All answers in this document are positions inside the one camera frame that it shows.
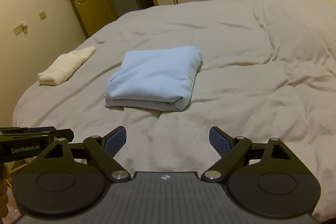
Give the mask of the person's left hand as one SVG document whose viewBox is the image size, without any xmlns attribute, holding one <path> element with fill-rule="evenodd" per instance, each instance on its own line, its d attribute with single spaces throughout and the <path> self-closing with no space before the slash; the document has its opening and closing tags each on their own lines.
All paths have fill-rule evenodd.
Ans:
<svg viewBox="0 0 336 224">
<path fill-rule="evenodd" d="M 8 195 L 7 195 L 7 182 L 6 180 L 10 177 L 9 170 L 7 166 L 3 163 L 0 165 L 0 217 L 1 223 L 3 223 L 2 219 L 7 217 L 9 210 L 7 207 L 8 204 Z"/>
</svg>

